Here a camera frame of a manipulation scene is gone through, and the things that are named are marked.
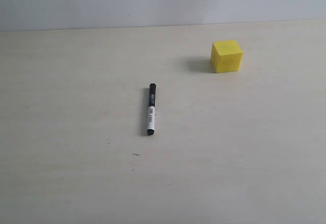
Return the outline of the black and white marker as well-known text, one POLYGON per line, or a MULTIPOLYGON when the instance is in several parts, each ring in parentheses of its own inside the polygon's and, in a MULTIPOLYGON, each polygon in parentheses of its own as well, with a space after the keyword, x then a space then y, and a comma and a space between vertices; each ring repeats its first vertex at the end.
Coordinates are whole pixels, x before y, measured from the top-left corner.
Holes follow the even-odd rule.
POLYGON ((156 84, 149 85, 149 103, 147 116, 147 134, 153 135, 155 133, 155 99, 156 99, 156 84))

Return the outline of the yellow foam cube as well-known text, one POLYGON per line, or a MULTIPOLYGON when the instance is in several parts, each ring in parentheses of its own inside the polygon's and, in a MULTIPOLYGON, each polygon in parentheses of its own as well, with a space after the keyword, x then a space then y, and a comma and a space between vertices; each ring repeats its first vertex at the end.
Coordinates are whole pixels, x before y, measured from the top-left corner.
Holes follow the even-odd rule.
POLYGON ((216 73, 235 72, 240 69, 243 51, 236 40, 212 43, 210 60, 216 73))

